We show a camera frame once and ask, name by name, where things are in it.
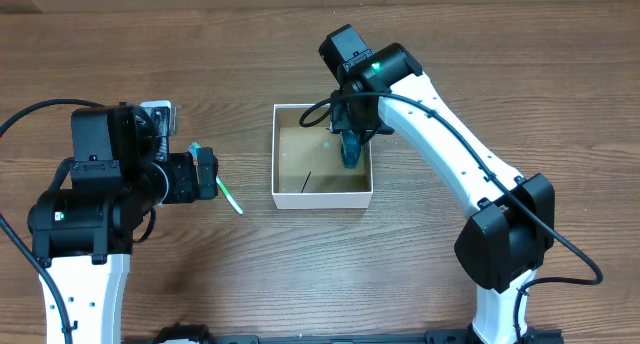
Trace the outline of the blue mouthwash bottle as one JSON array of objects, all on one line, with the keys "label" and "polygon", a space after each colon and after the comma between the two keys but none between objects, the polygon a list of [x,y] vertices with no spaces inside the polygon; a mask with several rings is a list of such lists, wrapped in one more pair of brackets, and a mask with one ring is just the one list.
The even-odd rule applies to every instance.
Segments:
[{"label": "blue mouthwash bottle", "polygon": [[342,163],[345,168],[355,169],[361,154],[360,135],[351,130],[345,130],[341,133],[341,140]]}]

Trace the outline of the green white toothbrush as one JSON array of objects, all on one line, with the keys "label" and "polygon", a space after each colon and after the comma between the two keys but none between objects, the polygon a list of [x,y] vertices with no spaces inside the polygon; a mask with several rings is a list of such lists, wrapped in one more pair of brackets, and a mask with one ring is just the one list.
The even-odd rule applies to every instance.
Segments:
[{"label": "green white toothbrush", "polygon": [[[199,143],[192,142],[191,145],[189,146],[189,152],[191,154],[193,154],[194,157],[197,157],[197,150],[200,149],[200,148],[201,148],[201,145]],[[231,205],[231,207],[234,209],[234,211],[238,215],[243,215],[244,214],[244,210],[238,204],[238,202],[233,197],[233,195],[229,192],[229,190],[227,189],[227,187],[225,186],[225,184],[223,183],[223,181],[220,179],[219,176],[216,177],[216,184],[218,185],[218,187],[222,191],[225,199]]]}]

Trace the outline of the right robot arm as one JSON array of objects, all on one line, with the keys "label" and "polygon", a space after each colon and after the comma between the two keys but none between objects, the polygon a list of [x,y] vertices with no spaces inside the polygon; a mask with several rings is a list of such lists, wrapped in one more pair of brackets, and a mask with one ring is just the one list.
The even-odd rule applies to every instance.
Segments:
[{"label": "right robot arm", "polygon": [[446,184],[466,219],[454,251],[476,284],[476,313],[465,329],[428,331],[426,342],[563,342],[560,330],[527,325],[522,293],[553,245],[551,183],[541,174],[525,178],[484,146],[402,45],[374,51],[345,25],[327,35],[319,54],[339,84],[327,116],[342,137],[344,163],[354,162],[374,135],[397,132]]}]

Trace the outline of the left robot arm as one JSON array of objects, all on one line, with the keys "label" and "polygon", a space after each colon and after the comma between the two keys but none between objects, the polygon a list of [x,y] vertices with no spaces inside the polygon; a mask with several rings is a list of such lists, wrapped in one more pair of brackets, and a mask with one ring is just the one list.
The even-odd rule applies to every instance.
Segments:
[{"label": "left robot arm", "polygon": [[47,342],[120,342],[135,229],[154,227],[163,204],[217,196],[211,148],[170,152],[176,120],[167,100],[73,112],[73,155],[28,214]]}]

